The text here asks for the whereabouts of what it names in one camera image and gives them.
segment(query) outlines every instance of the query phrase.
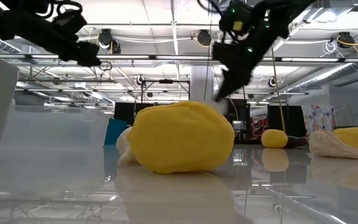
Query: ceiling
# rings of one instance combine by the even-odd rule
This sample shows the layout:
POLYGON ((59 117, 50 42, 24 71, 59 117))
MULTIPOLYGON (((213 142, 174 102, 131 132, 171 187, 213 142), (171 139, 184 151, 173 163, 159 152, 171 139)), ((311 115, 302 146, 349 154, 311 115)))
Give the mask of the ceiling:
MULTIPOLYGON (((208 12, 199 7, 195 0, 126 0, 126 1, 109 1, 109 0, 77 0, 83 5, 83 16, 88 21, 88 25, 80 30, 77 34, 82 40, 96 43, 98 33, 102 28, 112 29, 113 36, 124 38, 119 40, 122 54, 131 55, 208 55, 208 48, 202 47, 196 40, 191 39, 200 29, 210 29, 211 36, 214 40, 220 37, 218 29, 219 15, 208 15, 208 12), (136 39, 135 41, 148 40, 166 40, 164 43, 140 43, 129 42, 127 39, 136 39), (178 39, 177 48, 174 39, 178 39)), ((294 22, 301 22, 302 18, 295 19, 294 22)), ((285 41, 281 47, 278 47, 274 54, 276 57, 347 57, 355 55, 353 48, 340 49, 332 54, 324 54, 325 43, 322 40, 329 40, 332 36, 337 36, 340 31, 349 31, 358 42, 358 12, 349 12, 341 14, 335 20, 318 22, 311 20, 306 24, 299 26, 289 40, 285 41)), ((24 44, 33 45, 30 42, 17 38, 9 41, 16 47, 22 47, 24 44)), ((47 54, 44 49, 34 46, 40 51, 40 54, 47 54)), ((130 64, 131 61, 119 61, 120 63, 130 64)), ((112 78, 118 83, 87 83, 87 88, 97 89, 115 89, 115 90, 136 90, 140 89, 136 85, 136 78, 142 74, 143 77, 150 80, 159 80, 163 78, 176 80, 189 80, 191 77, 192 64, 166 63, 157 67, 114 67, 111 71, 105 72, 102 79, 112 78)), ((222 82, 220 65, 213 65, 215 79, 215 88, 222 82)), ((32 74, 39 72, 43 67, 33 67, 32 74)), ((285 64, 277 66, 277 78, 283 83, 291 83, 303 78, 318 67, 294 67, 285 64)), ((29 67, 22 67, 21 72, 24 77, 30 75, 29 67)), ((80 67, 52 67, 47 71, 41 71, 37 78, 71 78, 95 80, 100 78, 102 71, 98 68, 92 71, 90 68, 80 67)), ((254 77, 250 85, 246 87, 247 91, 267 91, 272 89, 268 87, 267 80, 273 76, 272 65, 261 65, 253 71, 254 77)), ((56 86, 53 83, 38 83, 47 88, 73 88, 74 83, 56 86)), ((178 90, 177 84, 154 84, 149 90, 166 89, 178 90)), ((103 93, 113 101, 134 100, 133 95, 126 93, 103 93)), ((71 95, 73 98, 79 97, 77 94, 71 95)), ((186 98, 187 93, 170 93, 165 95, 154 95, 150 100, 180 100, 186 98)))

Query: glossy white floor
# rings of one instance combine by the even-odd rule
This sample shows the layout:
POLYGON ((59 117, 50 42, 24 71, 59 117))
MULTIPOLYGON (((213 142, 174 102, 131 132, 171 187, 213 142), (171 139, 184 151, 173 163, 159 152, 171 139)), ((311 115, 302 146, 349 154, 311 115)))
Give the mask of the glossy white floor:
POLYGON ((357 160, 236 146, 214 172, 158 175, 117 157, 1 150, 0 223, 358 224, 357 160))

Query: white column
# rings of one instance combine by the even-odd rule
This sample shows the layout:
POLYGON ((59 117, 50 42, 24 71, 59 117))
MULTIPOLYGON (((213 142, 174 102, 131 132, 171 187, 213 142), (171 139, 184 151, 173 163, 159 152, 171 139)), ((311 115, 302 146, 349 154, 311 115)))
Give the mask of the white column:
POLYGON ((225 101, 220 101, 219 103, 214 101, 214 73, 211 66, 194 66, 191 68, 190 100, 210 105, 221 114, 226 112, 227 106, 225 101))

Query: blue object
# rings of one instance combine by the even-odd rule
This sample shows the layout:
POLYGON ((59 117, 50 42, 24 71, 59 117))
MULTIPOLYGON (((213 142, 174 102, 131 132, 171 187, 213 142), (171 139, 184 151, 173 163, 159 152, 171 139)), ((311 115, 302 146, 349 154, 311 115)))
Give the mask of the blue object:
POLYGON ((105 145, 115 144, 119 135, 127 128, 127 123, 118 119, 110 119, 107 126, 105 145))

